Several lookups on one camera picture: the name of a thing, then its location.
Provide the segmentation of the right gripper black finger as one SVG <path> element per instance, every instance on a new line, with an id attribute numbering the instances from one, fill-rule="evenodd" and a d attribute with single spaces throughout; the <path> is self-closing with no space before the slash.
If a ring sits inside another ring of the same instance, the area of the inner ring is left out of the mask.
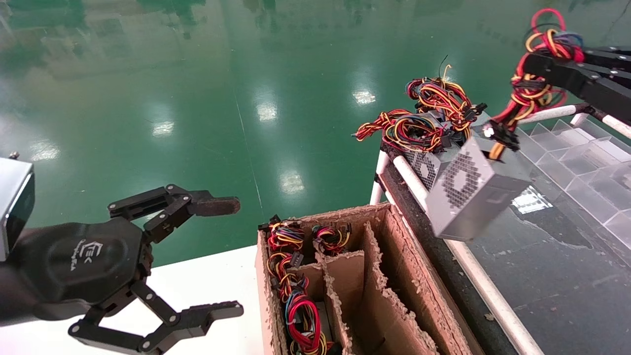
<path id="1" fill-rule="evenodd" d="M 543 77 L 546 83 L 565 89 L 593 108 L 624 124 L 631 119 L 630 67 L 597 67 L 570 59 L 529 54 L 524 70 Z"/>
<path id="2" fill-rule="evenodd" d="M 631 47 L 602 46 L 583 50 L 585 63 L 597 67 L 631 67 Z"/>

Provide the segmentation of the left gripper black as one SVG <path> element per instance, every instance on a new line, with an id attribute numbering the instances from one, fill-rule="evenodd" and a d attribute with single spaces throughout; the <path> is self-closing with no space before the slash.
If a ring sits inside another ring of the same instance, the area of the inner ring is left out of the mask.
<path id="1" fill-rule="evenodd" d="M 106 311 L 92 307 L 68 334 L 93 348 L 164 355 L 179 341 L 207 335 L 213 322 L 242 316 L 244 309 L 238 301 L 227 301 L 176 312 L 146 283 L 136 282 L 150 274 L 147 244 L 163 241 L 192 216 L 233 215 L 240 208 L 236 196 L 215 197 L 207 190 L 169 184 L 113 202 L 108 206 L 113 219 L 106 222 L 26 230 L 13 251 L 13 272 L 38 301 L 49 304 L 99 305 L 131 284 L 131 294 L 162 321 L 152 333 L 101 327 Z M 143 230 L 130 222 L 152 214 Z"/>

